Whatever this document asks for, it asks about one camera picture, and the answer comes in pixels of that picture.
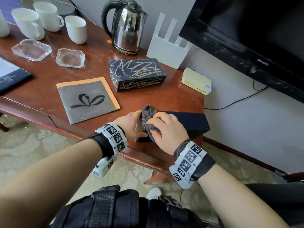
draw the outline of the stainless steel kettle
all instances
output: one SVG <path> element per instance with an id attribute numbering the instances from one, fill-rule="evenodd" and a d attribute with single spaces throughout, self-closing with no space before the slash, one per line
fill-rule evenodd
<path id="1" fill-rule="evenodd" d="M 116 9 L 113 17 L 112 32 L 107 26 L 107 14 Z M 143 26 L 148 14 L 134 0 L 111 0 L 103 7 L 101 22 L 105 32 L 112 39 L 112 45 L 120 53 L 138 53 L 143 34 Z"/>

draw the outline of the person's left arm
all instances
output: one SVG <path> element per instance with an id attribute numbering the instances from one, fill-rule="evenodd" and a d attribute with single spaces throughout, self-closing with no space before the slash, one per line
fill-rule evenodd
<path id="1" fill-rule="evenodd" d="M 147 136 L 135 131 L 141 111 L 114 121 L 128 141 Z M 92 139 L 80 141 L 21 172 L 0 189 L 0 224 L 3 227 L 43 227 L 72 198 L 102 158 Z"/>

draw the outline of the forearm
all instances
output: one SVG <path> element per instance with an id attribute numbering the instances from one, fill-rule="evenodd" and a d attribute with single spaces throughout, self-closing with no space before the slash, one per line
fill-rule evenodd
<path id="1" fill-rule="evenodd" d="M 225 227 L 289 227 L 263 200 L 217 164 L 198 182 Z"/>
<path id="2" fill-rule="evenodd" d="M 0 222 L 13 227 L 16 215 L 22 226 L 46 225 L 82 185 L 102 158 L 100 147 L 86 139 L 51 155 L 20 173 L 0 190 Z"/>

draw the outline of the patterned carpet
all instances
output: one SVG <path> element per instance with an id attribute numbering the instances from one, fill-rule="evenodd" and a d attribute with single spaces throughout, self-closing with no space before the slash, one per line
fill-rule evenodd
<path id="1" fill-rule="evenodd" d="M 13 117 L 2 116 L 0 122 L 10 128 L 7 133 L 0 131 L 0 186 L 20 170 L 75 143 L 72 139 L 34 124 L 29 125 L 27 122 Z M 203 149 L 226 171 L 244 184 L 276 183 L 269 170 L 207 143 L 204 143 Z M 150 169 L 118 158 L 104 178 L 90 174 L 70 202 L 89 195 L 100 187 L 114 184 L 119 184 L 122 190 L 136 189 L 140 196 L 145 197 L 148 191 L 155 187 L 155 185 L 143 184 L 151 174 Z M 165 195 L 170 195 L 179 201 L 181 188 L 177 183 L 157 186 L 163 190 Z M 182 192 L 181 205 L 195 211 L 203 220 L 217 222 L 215 211 L 198 184 L 194 184 L 191 189 Z"/>

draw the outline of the reddish brown tabletop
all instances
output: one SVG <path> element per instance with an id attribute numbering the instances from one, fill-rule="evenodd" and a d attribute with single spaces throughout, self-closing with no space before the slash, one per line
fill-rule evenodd
<path id="1" fill-rule="evenodd" d="M 182 70 L 176 70 L 164 64 L 161 64 L 161 66 L 165 70 L 167 78 L 161 86 L 117 93 L 108 74 L 108 60 L 144 59 L 147 51 L 141 49 L 138 55 L 132 57 L 120 54 L 111 44 L 106 42 L 109 37 L 105 31 L 91 23 L 88 23 L 88 40 L 84 45 L 73 43 L 67 36 L 66 29 L 62 29 L 58 33 L 46 31 L 46 36 L 41 42 L 50 45 L 53 52 L 40 62 L 29 61 L 12 53 L 11 47 L 23 39 L 25 39 L 25 36 L 21 34 L 16 26 L 11 26 L 10 36 L 0 38 L 0 55 L 34 75 L 32 80 L 2 95 L 2 107 L 0 102 L 0 110 L 2 111 L 5 111 L 2 109 L 6 107 L 5 100 L 9 100 L 10 105 L 13 102 L 16 105 L 25 106 L 28 110 L 33 109 L 37 113 L 48 115 L 57 128 L 78 137 L 85 137 L 106 122 L 111 122 L 117 117 L 139 110 L 146 104 L 153 105 L 163 111 L 203 113 L 203 95 L 181 83 Z M 85 66 L 75 69 L 57 65 L 55 57 L 57 50 L 60 48 L 83 51 L 86 54 Z M 101 76 L 104 76 L 107 80 L 121 106 L 120 110 L 70 125 L 56 84 Z M 161 170 L 163 162 L 169 164 L 173 162 L 171 156 L 161 151 L 153 143 L 131 142 L 129 147 L 137 151 L 140 150 L 142 154 L 137 153 L 135 155 L 130 151 L 130 153 L 122 153 L 122 155 L 151 168 Z M 157 158 L 160 164 L 147 163 L 149 157 Z"/>

